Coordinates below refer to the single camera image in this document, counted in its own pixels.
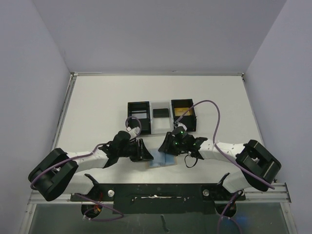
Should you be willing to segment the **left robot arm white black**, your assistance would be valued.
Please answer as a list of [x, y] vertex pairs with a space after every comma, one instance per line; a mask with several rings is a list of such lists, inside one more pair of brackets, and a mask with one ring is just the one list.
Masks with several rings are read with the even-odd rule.
[[74, 175], [94, 169], [105, 169], [116, 164], [121, 157], [132, 162], [151, 161], [142, 139], [134, 137], [134, 130], [119, 131], [113, 140], [100, 143], [90, 152], [70, 153], [53, 149], [29, 174], [31, 189], [39, 191], [46, 201], [52, 201], [68, 190], [80, 193], [88, 200], [99, 195], [99, 187], [90, 178], [74, 179]]

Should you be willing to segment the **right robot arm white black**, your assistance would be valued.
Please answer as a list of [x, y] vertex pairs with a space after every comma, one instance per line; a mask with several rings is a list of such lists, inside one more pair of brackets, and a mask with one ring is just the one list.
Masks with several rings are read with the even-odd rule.
[[218, 196], [229, 199], [239, 190], [253, 187], [266, 192], [281, 169], [281, 163], [258, 141], [230, 144], [215, 143], [206, 137], [194, 137], [183, 127], [167, 132], [159, 152], [178, 156], [187, 154], [196, 159], [214, 159], [232, 163], [240, 169], [227, 173], [219, 181]]

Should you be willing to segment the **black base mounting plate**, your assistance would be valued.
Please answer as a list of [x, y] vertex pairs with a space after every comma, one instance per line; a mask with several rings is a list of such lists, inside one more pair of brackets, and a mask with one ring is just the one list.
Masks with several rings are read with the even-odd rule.
[[217, 203], [233, 194], [215, 183], [97, 184], [87, 195], [73, 194], [71, 201], [112, 202], [123, 214], [215, 214]]

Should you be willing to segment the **gold card in tray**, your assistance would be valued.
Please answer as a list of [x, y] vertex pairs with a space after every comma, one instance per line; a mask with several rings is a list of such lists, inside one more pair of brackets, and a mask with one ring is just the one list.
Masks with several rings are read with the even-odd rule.
[[174, 108], [174, 114], [176, 117], [180, 117], [183, 114], [184, 114], [184, 116], [191, 116], [192, 110], [189, 110], [189, 108], [187, 108], [187, 107]]

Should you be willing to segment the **black white card tray organizer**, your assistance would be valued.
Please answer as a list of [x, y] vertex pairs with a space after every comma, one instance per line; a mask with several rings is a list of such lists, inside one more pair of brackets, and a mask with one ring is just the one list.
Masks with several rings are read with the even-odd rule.
[[139, 127], [140, 135], [160, 135], [172, 131], [175, 123], [185, 125], [188, 132], [195, 132], [197, 119], [192, 99], [129, 102], [126, 126]]

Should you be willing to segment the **black card in tray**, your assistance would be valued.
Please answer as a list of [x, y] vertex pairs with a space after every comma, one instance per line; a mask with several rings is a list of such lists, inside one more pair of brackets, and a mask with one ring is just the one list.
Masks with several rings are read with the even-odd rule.
[[168, 108], [153, 109], [153, 118], [167, 118], [170, 116]]

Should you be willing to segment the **silver grey credit card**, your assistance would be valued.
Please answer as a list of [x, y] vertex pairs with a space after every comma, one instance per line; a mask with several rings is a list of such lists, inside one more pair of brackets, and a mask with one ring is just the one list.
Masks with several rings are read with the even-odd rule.
[[146, 118], [148, 118], [148, 113], [147, 112], [143, 112], [143, 111], [132, 112], [131, 116], [136, 117], [138, 119], [146, 119]]

